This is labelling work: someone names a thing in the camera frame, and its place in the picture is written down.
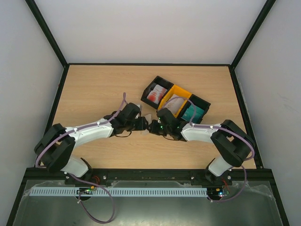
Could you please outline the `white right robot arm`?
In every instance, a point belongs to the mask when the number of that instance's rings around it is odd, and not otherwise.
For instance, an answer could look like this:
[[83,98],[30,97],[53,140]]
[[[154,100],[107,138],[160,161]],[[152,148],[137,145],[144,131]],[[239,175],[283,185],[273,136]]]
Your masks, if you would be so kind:
[[170,110],[163,108],[157,112],[147,130],[158,136],[169,135],[175,141],[201,141],[212,143],[220,156],[207,166],[205,179],[214,185],[221,180],[222,174],[255,155],[254,141],[237,124],[225,120],[221,124],[196,124],[174,117]]

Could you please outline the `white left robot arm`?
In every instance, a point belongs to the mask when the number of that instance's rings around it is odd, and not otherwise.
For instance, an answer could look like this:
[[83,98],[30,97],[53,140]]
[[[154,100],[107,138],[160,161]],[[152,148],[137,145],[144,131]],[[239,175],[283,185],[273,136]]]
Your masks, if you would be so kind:
[[117,137],[125,131],[144,131],[147,127],[148,121],[141,116],[141,107],[133,103],[93,123],[75,127],[64,127],[57,123],[35,146],[35,166],[46,168],[49,173],[63,171],[81,178],[91,170],[91,166],[83,158],[72,155],[75,148],[94,140]]

